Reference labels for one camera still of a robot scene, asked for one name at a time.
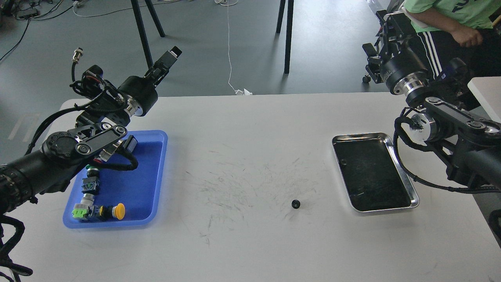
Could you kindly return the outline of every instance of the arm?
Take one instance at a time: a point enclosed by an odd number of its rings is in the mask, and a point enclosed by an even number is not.
[[[478,30],[460,24],[458,21],[441,14],[433,7],[421,13],[411,13],[409,11],[408,13],[429,26],[450,33],[461,47],[471,47],[482,44],[483,38]]]

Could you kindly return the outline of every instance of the green t-shirt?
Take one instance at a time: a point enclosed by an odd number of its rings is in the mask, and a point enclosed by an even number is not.
[[[499,7],[501,0],[406,0],[405,9],[411,13],[424,12],[434,7],[441,14],[474,29],[491,29],[489,16]],[[412,23],[416,32],[436,31],[437,28],[421,28]]]

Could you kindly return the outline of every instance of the robotic arm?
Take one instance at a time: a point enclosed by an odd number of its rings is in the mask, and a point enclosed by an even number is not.
[[[374,45],[378,50],[370,43],[362,46],[368,57],[366,70],[374,82],[385,82],[392,94],[404,94],[409,105],[409,111],[404,113],[404,109],[395,121],[395,147],[397,137],[401,137],[413,149],[434,152],[447,165],[447,178],[467,186],[434,187],[463,193],[500,192],[484,185],[501,187],[501,124],[462,109],[471,106],[460,97],[468,72],[465,64],[456,58],[439,79],[427,80],[426,68],[406,47],[406,41],[415,34],[409,19],[405,14],[386,11],[378,11],[376,16],[381,24]],[[415,114],[407,117],[412,111]],[[425,146],[413,142],[402,123],[408,124],[415,140]],[[448,141],[452,136],[457,136],[455,144]]]
[[[22,222],[4,214],[26,201],[37,203],[38,194],[64,192],[70,180],[87,164],[113,170],[137,168],[137,160],[127,150],[128,141],[119,140],[127,134],[125,126],[129,124],[130,117],[146,115],[157,101],[155,88],[181,53],[177,47],[172,48],[143,77],[130,76],[117,89],[102,79],[103,71],[96,65],[84,72],[82,80],[75,81],[75,65],[83,54],[82,49],[75,51],[73,83],[70,87],[91,101],[83,106],[75,104],[73,108],[48,117],[37,129],[25,156],[0,166],[0,224],[16,228],[14,236],[4,244],[3,227],[0,225],[0,266],[10,268],[16,281],[20,281],[19,275],[31,275],[33,271],[12,263],[9,258],[9,252],[19,242],[25,228]],[[42,147],[32,153],[37,139],[50,123],[71,111],[83,111],[77,118],[75,128],[50,134]],[[104,118],[115,125],[103,121]],[[94,161],[94,158],[107,161],[115,153],[123,155],[131,164],[101,164]],[[12,281],[4,273],[0,272],[0,276]]]

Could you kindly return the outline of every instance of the stainless steel tray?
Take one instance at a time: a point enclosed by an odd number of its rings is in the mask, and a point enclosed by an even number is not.
[[[415,208],[419,197],[398,164],[384,133],[338,135],[332,139],[351,206],[359,212]]]

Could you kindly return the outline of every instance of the connector plug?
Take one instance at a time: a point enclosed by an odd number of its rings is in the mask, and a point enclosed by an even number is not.
[[[77,63],[78,64],[78,61],[80,61],[80,57],[82,57],[84,55],[84,50],[80,47],[78,47],[74,52],[73,52],[73,59],[72,61],[74,63]]]
[[[73,8],[80,8],[82,3],[80,1],[73,1]]]

